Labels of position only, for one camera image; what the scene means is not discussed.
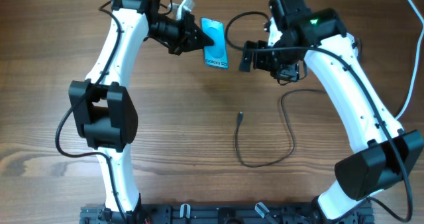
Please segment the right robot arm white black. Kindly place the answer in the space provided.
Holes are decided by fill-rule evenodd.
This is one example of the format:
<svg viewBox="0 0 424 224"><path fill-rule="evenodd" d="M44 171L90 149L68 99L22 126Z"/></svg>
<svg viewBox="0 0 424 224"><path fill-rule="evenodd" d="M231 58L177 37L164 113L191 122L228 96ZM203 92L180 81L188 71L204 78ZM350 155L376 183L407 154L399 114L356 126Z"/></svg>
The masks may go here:
<svg viewBox="0 0 424 224"><path fill-rule="evenodd" d="M386 109L359 61L354 38L334 9L313 12L304 0L270 0L266 41L248 41L240 70L265 70L281 84L297 82L306 65L339 114L352 155L335 164L336 180L313 201L310 220L335 223L409 174L423 150L419 131L406 132Z"/></svg>

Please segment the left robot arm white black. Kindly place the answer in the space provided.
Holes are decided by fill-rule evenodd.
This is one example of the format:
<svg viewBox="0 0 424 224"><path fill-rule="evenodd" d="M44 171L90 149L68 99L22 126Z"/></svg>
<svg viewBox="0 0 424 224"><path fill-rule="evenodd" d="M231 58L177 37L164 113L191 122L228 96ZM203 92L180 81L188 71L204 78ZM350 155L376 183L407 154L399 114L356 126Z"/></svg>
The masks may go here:
<svg viewBox="0 0 424 224"><path fill-rule="evenodd" d="M99 214L83 211L82 223L142 223L140 193L136 186L131 144L138 130L138 115L127 90L142 43L149 38L170 54L200 50L214 44L195 23L192 0L170 3L160 13L161 0L110 0L99 10L111 18L100 55L81 82L69 88L69 115L78 135L96 156L106 190Z"/></svg>

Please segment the teal Galaxy S25 smartphone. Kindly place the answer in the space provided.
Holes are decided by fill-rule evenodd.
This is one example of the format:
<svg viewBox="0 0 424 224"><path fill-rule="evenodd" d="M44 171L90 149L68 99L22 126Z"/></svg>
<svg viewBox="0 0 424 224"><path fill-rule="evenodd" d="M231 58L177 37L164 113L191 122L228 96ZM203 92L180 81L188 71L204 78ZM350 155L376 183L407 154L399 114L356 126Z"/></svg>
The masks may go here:
<svg viewBox="0 0 424 224"><path fill-rule="evenodd" d="M206 46L203 49L205 65L212 68L228 69L229 63L223 23L202 17L201 28L214 42L214 45Z"/></svg>

